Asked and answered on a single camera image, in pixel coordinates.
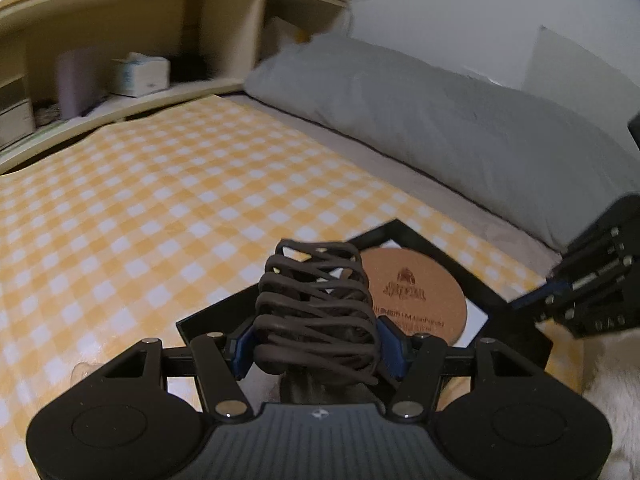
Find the coiled cable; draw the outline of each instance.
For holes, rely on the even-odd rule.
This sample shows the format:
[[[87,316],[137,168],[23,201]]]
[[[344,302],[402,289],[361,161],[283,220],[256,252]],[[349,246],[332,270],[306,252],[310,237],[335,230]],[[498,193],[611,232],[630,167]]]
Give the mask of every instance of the coiled cable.
[[[309,258],[297,261],[284,249]],[[254,328],[261,344],[254,362],[263,371],[304,367],[327,386],[377,383],[380,339],[369,279],[354,245],[281,240],[258,288]]]

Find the black square tray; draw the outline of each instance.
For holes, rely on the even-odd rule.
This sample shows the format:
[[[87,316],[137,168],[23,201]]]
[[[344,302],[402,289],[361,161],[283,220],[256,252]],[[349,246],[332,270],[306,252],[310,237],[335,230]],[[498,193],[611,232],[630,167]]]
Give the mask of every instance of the black square tray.
[[[491,290],[479,278],[457,263],[416,231],[398,219],[391,220],[371,231],[349,240],[359,250],[378,247],[389,240],[400,246],[426,254],[447,269],[460,284],[464,295],[483,310],[489,317],[477,338],[493,337],[544,368],[552,342],[533,322],[516,320],[507,302]],[[178,332],[185,343],[208,332],[234,332],[247,318],[255,314],[255,300],[258,285],[249,286],[203,310],[181,319],[176,323]]]

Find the circular pad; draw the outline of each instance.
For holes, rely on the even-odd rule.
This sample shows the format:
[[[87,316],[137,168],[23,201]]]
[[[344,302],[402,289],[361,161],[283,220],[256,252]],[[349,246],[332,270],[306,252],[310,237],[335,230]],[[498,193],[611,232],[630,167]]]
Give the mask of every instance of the circular pad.
[[[26,441],[43,479],[158,480],[186,465],[203,432],[182,399],[144,381],[101,378],[40,410]]]
[[[595,480],[611,448],[605,417],[550,378],[497,378],[447,406],[436,434],[473,478]]]
[[[466,301],[458,282],[424,254],[401,248],[362,251],[376,316],[388,316],[405,334],[428,332],[449,345],[466,325]]]
[[[96,406],[76,417],[71,431],[91,447],[111,449],[133,442],[146,429],[146,416],[131,406]]]

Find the wooden shelf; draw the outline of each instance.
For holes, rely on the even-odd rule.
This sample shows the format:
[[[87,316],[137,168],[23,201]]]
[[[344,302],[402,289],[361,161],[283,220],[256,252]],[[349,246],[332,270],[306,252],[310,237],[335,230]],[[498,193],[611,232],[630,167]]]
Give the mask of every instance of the wooden shelf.
[[[241,79],[220,77],[210,81],[177,84],[168,90],[139,98],[112,96],[86,117],[73,118],[49,130],[45,127],[41,132],[36,131],[0,151],[0,174],[60,142],[90,132],[105,124],[155,108],[197,99],[205,95],[223,94],[241,89]]]
[[[111,87],[113,59],[129,52],[197,54],[216,74],[139,99],[114,97],[87,117],[35,132],[0,151],[0,174],[127,116],[240,90],[257,62],[266,20],[278,16],[315,34],[343,28],[347,6],[347,0],[0,0],[0,84],[23,77],[32,103],[58,100],[59,56],[81,48],[94,53],[98,88]]]

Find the white wall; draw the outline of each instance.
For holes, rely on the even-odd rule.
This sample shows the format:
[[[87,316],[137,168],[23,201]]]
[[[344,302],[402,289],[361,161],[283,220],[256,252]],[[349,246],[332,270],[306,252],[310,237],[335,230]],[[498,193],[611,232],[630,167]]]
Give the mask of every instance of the white wall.
[[[640,86],[577,43],[541,27],[522,89],[582,115],[640,159],[627,129],[640,110]]]
[[[540,25],[640,85],[640,0],[366,0],[353,9],[354,38],[514,88]]]

